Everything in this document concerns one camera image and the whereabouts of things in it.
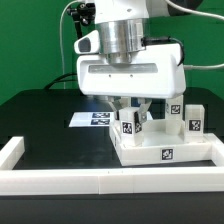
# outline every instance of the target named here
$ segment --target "black tabletop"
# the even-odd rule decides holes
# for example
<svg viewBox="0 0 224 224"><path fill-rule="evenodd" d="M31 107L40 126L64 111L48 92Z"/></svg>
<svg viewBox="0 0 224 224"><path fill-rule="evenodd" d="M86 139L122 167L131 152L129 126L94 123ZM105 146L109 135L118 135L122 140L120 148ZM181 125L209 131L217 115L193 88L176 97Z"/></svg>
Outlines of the black tabletop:
<svg viewBox="0 0 224 224"><path fill-rule="evenodd" d="M153 101L154 119L164 118L164 103ZM222 99L206 89L188 88L185 104L203 104L205 132L224 140ZM0 146L12 136L24 136L26 152L15 170L121 168L108 127L68 127L74 112L109 111L107 102L80 96L76 90L23 91L0 106ZM169 164L201 165L213 164ZM223 206L223 192L0 197L0 221L224 223Z"/></svg>

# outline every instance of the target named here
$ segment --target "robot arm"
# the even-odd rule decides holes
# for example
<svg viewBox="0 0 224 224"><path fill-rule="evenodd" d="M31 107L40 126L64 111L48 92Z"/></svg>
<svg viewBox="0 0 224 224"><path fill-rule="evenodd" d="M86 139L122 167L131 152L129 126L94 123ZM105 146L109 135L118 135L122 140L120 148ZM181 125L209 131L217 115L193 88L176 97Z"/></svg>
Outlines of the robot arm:
<svg viewBox="0 0 224 224"><path fill-rule="evenodd" d="M196 9L203 0L171 1L185 8ZM96 24L119 20L185 15L183 12L167 5L164 0L86 0L85 3L96 5Z"/></svg>

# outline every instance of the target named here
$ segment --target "paper sheet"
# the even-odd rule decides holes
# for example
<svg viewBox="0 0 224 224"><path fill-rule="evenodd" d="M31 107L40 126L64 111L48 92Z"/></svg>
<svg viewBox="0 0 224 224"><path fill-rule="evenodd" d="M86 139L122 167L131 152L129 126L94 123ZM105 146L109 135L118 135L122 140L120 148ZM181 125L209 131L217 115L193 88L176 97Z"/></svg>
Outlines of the paper sheet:
<svg viewBox="0 0 224 224"><path fill-rule="evenodd" d="M147 112L147 119L152 120L152 116ZM83 112L74 113L69 127L105 127L114 121L114 112Z"/></svg>

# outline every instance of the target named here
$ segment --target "metal cylinder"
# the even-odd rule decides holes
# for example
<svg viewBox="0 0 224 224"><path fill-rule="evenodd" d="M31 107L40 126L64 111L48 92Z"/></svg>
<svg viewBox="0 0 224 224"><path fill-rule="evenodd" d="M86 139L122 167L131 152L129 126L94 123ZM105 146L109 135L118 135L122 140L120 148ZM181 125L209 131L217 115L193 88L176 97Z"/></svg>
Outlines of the metal cylinder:
<svg viewBox="0 0 224 224"><path fill-rule="evenodd" d="M143 20L122 20L98 24L101 54L107 55L108 63L131 63L131 52L142 49Z"/></svg>

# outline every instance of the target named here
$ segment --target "white plastic frame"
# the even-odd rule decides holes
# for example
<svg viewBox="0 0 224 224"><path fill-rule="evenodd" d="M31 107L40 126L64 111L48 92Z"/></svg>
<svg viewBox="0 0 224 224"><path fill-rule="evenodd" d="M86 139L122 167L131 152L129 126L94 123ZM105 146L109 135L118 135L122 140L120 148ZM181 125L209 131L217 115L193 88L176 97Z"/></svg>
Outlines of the white plastic frame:
<svg viewBox="0 0 224 224"><path fill-rule="evenodd" d="M115 121L110 125L110 138L121 161L122 166L147 165L174 162L192 162L212 160L216 164L213 156L214 145L223 143L213 134L203 134L202 142L185 142L184 126L182 121L180 133L178 135L166 134L166 123L169 120L150 120L144 123L143 144L139 146L125 145L121 140L119 122ZM162 159L164 151L172 150L172 158Z"/></svg>
<svg viewBox="0 0 224 224"><path fill-rule="evenodd" d="M15 137L0 152L0 195L224 191L224 146L207 138L217 167L23 171L11 170L24 152L23 138Z"/></svg>

